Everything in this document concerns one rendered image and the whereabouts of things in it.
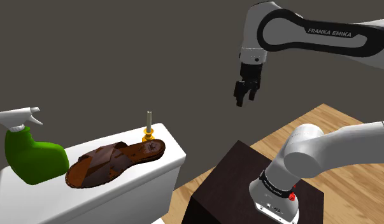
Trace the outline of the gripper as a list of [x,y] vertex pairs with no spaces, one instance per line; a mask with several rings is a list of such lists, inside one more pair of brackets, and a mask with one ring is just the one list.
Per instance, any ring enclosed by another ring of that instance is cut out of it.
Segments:
[[255,94],[260,88],[260,79],[262,72],[262,64],[245,64],[241,63],[240,76],[241,81],[237,81],[234,88],[233,96],[236,98],[236,105],[239,107],[243,106],[243,100],[248,91],[249,100],[255,99]]

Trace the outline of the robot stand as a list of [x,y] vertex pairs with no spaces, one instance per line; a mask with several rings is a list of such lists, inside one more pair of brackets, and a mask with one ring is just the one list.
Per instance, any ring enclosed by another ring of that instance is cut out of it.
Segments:
[[279,224],[255,208],[248,190],[269,163],[237,141],[192,194],[181,224]]

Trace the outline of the gold candlestick with grey candle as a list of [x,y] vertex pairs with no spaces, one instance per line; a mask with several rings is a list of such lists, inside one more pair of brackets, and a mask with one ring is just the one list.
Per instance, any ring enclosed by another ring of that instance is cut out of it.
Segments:
[[147,111],[146,112],[146,128],[144,129],[144,136],[142,138],[142,141],[149,141],[154,139],[153,137],[153,129],[152,129],[152,112]]

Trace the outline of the white toilet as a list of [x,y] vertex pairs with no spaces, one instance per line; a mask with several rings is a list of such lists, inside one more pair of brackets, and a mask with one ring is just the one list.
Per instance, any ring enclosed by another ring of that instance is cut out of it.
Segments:
[[0,172],[0,224],[152,224],[168,212],[186,157],[163,124],[152,129],[154,138],[165,142],[163,156],[94,188],[71,188],[64,176],[28,185],[5,167]]

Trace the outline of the brown leather sandal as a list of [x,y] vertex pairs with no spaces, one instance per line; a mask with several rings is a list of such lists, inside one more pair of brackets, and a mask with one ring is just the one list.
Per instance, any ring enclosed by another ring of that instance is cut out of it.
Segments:
[[66,184],[71,188],[104,185],[134,165],[158,160],[165,149],[165,142],[160,139],[132,145],[121,141],[101,146],[78,158],[65,175]]

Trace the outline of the green spray bottle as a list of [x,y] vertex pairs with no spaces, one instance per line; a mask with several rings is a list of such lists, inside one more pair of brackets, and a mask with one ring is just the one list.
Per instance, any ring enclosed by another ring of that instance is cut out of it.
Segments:
[[37,185],[67,173],[69,160],[65,149],[55,143],[35,141],[30,121],[41,125],[33,117],[38,107],[26,107],[0,112],[0,124],[8,130],[4,139],[4,152],[14,173],[29,185]]

